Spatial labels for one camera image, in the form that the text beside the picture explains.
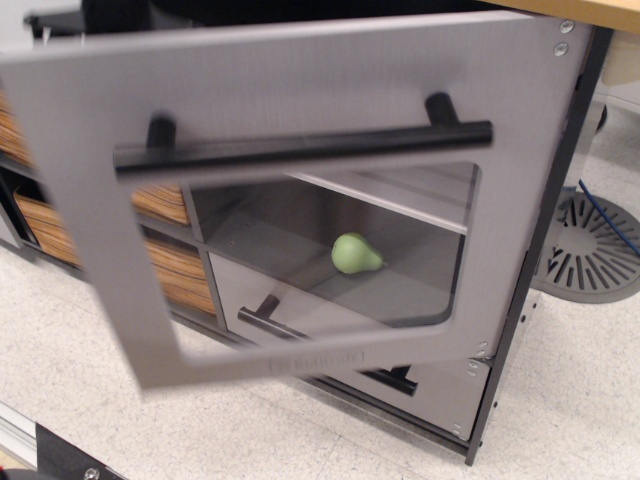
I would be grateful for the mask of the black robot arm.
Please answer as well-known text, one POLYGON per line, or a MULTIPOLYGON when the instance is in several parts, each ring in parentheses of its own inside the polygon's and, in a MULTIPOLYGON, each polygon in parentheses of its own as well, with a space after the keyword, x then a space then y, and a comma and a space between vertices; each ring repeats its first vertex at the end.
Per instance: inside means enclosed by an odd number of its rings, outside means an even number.
POLYGON ((496 10, 484 1, 82 1, 76 10, 32 12, 23 22, 32 37, 121 34, 496 10))

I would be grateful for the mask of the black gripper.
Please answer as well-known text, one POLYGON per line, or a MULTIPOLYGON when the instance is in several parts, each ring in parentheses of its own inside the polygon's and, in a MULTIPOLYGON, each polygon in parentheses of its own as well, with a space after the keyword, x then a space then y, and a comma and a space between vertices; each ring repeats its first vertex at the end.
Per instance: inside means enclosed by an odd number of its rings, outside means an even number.
POLYGON ((73 37, 86 33, 84 16, 80 10, 27 13, 23 23, 30 28, 36 42, 45 42, 50 37, 73 37))

